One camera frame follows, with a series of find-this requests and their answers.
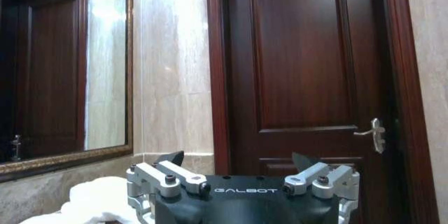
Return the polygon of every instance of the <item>white towel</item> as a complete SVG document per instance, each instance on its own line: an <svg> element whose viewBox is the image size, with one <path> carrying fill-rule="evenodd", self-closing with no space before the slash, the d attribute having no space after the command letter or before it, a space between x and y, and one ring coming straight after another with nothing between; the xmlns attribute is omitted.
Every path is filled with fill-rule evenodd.
<svg viewBox="0 0 448 224"><path fill-rule="evenodd" d="M134 209L128 205L124 178L97 178L73 186L69 190L69 202L62 205L60 214L32 217L21 224L97 224L105 221L140 224Z"/></svg>

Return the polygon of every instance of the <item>logo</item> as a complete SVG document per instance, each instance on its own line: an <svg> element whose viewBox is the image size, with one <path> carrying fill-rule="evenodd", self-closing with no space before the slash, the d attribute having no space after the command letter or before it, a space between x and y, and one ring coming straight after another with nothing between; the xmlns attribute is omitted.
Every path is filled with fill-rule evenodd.
<svg viewBox="0 0 448 224"><path fill-rule="evenodd" d="M216 188L216 193L238 193L238 194L266 194L266 193L274 193L278 191L278 189L224 189L224 188Z"/></svg>

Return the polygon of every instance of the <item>beige marble tile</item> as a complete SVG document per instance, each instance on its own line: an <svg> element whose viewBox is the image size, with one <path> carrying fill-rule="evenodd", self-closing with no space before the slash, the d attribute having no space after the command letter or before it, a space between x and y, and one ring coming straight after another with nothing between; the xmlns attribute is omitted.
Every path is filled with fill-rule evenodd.
<svg viewBox="0 0 448 224"><path fill-rule="evenodd" d="M86 150L124 144L126 0L88 0Z"/></svg>
<svg viewBox="0 0 448 224"><path fill-rule="evenodd" d="M125 106L122 101L88 102L86 149L124 144Z"/></svg>
<svg viewBox="0 0 448 224"><path fill-rule="evenodd" d="M448 223L448 5L409 0L440 222Z"/></svg>
<svg viewBox="0 0 448 224"><path fill-rule="evenodd" d="M17 224L32 216L60 210L72 186L104 176L125 177L129 165L141 161L142 155L126 156L1 183L0 223Z"/></svg>
<svg viewBox="0 0 448 224"><path fill-rule="evenodd" d="M212 129L212 98L210 93L196 93L184 96L185 111L184 122L186 139L181 150L188 152L213 151L213 129Z"/></svg>
<svg viewBox="0 0 448 224"><path fill-rule="evenodd" d="M138 100L133 101L133 154L144 152L142 148L142 127L141 127L141 102Z"/></svg>
<svg viewBox="0 0 448 224"><path fill-rule="evenodd" d="M134 0L134 20L142 150L210 153L206 0Z"/></svg>

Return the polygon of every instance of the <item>wooden door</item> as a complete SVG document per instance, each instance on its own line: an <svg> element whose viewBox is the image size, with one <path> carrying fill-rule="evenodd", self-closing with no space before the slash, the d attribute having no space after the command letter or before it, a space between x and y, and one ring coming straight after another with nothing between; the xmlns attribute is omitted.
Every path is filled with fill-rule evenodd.
<svg viewBox="0 0 448 224"><path fill-rule="evenodd" d="M82 149L77 8L77 0L18 3L16 132L22 136L24 158Z"/></svg>
<svg viewBox="0 0 448 224"><path fill-rule="evenodd" d="M226 0L232 173L294 174L292 152L353 165L352 223L401 220L393 143L381 155L372 135L353 135L392 121L378 1Z"/></svg>

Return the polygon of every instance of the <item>door frame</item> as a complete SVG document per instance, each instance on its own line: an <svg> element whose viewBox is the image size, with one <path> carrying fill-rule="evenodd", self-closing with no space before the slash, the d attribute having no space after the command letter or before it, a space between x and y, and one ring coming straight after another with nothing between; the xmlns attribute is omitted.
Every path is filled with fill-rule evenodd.
<svg viewBox="0 0 448 224"><path fill-rule="evenodd" d="M230 171L229 121L226 96L226 0L206 0L209 75L212 88L212 120L214 172ZM409 0L384 0L390 66L394 77L400 140L404 148L404 176L410 221L434 224L438 221L434 182L429 158L426 125L418 80Z"/></svg>

